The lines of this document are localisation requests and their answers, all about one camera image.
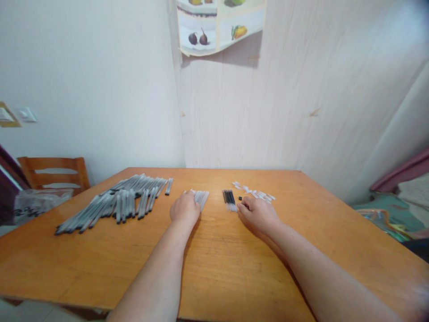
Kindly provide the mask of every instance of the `fig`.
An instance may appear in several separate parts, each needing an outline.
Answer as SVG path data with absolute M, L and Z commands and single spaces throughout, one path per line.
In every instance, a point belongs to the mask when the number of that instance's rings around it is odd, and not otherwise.
M 207 41 L 207 35 L 204 33 L 204 30 L 201 28 L 202 30 L 202 36 L 200 37 L 200 44 L 206 46 L 208 45 L 208 41 Z
M 196 44 L 197 44 L 197 42 L 198 42 L 197 36 L 196 36 L 195 34 L 196 34 L 196 33 L 190 34 L 190 35 L 189 35 L 189 37 L 188 37 L 189 42 L 190 42 L 191 44 L 193 44 L 193 45 L 196 45 Z

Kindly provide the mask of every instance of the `white wall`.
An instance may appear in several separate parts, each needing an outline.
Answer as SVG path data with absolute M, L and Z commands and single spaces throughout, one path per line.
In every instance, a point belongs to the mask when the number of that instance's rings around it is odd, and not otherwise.
M 370 187 L 385 175 L 429 147 L 429 64 L 425 64 L 413 87 L 378 142 L 357 178 L 347 200 L 365 201 Z
M 0 2 L 0 101 L 39 122 L 0 129 L 13 157 L 85 158 L 92 184 L 185 165 L 163 1 Z
M 352 201 L 429 142 L 424 0 L 269 0 L 262 35 L 183 62 L 170 1 L 2 1 L 0 101 L 39 123 L 0 143 L 83 156 L 92 184 L 128 166 L 298 169 Z
M 426 8 L 269 0 L 260 51 L 251 36 L 182 64 L 174 52 L 186 166 L 298 169 L 347 200 L 427 60 Z

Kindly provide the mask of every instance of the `cloth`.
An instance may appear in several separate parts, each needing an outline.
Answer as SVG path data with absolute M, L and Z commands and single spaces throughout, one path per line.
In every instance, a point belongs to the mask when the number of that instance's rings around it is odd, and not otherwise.
M 409 205 L 409 211 L 429 228 L 429 174 L 399 184 L 398 197 Z
M 351 207 L 356 210 L 384 209 L 389 212 L 390 224 L 405 226 L 407 232 L 425 229 L 425 225 L 410 212 L 408 204 L 392 194 L 377 193 L 373 201 Z
M 416 179 L 428 172 L 429 148 L 426 148 L 399 168 L 379 179 L 370 189 L 385 193 L 395 192 L 401 182 Z

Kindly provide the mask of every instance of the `hand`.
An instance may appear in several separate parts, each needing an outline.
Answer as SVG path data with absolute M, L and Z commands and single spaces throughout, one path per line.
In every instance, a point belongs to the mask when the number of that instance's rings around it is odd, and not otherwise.
M 245 219 L 265 235 L 272 227 L 282 223 L 274 207 L 263 199 L 244 197 L 238 208 Z
M 170 218 L 172 222 L 180 221 L 194 227 L 201 213 L 199 203 L 195 202 L 192 191 L 184 192 L 171 206 Z

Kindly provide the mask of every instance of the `forearm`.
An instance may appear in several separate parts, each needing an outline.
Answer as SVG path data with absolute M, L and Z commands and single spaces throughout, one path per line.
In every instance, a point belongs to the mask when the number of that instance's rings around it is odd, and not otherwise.
M 185 222 L 170 224 L 109 322 L 176 321 L 183 253 L 192 228 Z
M 282 250 L 319 321 L 398 321 L 373 293 L 291 227 L 267 233 Z

